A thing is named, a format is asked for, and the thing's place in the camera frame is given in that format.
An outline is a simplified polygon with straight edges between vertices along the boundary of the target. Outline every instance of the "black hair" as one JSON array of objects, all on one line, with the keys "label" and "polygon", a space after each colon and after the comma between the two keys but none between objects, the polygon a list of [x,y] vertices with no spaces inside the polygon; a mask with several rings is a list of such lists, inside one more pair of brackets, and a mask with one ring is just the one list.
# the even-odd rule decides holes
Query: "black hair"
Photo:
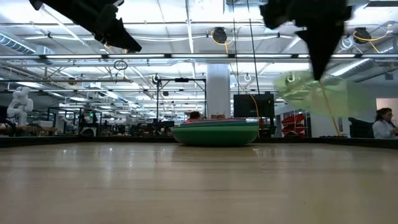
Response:
[{"label": "black hair", "polygon": [[[382,121],[383,120],[383,115],[385,115],[388,112],[392,112],[391,108],[381,108],[379,110],[376,111],[376,121]],[[391,126],[395,127],[395,125],[391,122],[391,121],[387,121],[389,124],[391,124]]]},{"label": "black hair", "polygon": [[189,114],[189,119],[198,119],[200,118],[200,113],[198,111],[192,111]]}]

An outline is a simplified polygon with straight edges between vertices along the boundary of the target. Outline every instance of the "wooden floor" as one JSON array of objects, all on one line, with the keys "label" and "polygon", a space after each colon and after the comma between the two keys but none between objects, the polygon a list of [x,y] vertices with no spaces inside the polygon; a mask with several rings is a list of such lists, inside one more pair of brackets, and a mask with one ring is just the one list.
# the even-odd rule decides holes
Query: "wooden floor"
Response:
[{"label": "wooden floor", "polygon": [[0,149],[0,223],[397,220],[398,151],[128,143]]}]

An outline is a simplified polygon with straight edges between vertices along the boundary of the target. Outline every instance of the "white column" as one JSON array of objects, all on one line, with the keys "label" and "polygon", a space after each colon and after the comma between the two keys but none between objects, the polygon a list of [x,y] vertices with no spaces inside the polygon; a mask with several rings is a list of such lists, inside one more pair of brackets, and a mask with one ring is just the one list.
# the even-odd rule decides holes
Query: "white column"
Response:
[{"label": "white column", "polygon": [[228,64],[207,65],[207,117],[231,117],[231,92]]}]

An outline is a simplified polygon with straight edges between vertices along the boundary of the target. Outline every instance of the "woman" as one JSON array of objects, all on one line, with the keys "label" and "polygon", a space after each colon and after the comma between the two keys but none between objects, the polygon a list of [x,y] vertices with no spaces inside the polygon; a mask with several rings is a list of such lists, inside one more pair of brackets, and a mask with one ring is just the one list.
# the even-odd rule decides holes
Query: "woman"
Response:
[{"label": "woman", "polygon": [[199,119],[201,119],[201,114],[198,111],[193,111],[189,114],[189,119],[185,123],[192,123]]},{"label": "woman", "polygon": [[373,124],[375,139],[395,139],[398,128],[391,122],[393,117],[390,108],[382,108],[376,111],[376,122]]}]

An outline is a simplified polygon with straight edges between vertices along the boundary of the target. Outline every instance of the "green bowl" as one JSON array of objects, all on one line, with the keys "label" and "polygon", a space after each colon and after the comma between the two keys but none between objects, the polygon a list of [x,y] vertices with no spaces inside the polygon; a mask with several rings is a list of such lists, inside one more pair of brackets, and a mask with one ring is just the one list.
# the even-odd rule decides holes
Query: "green bowl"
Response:
[{"label": "green bowl", "polygon": [[172,128],[174,138],[189,146],[243,146],[252,143],[258,131],[257,123],[232,121],[213,125],[192,123]]}]

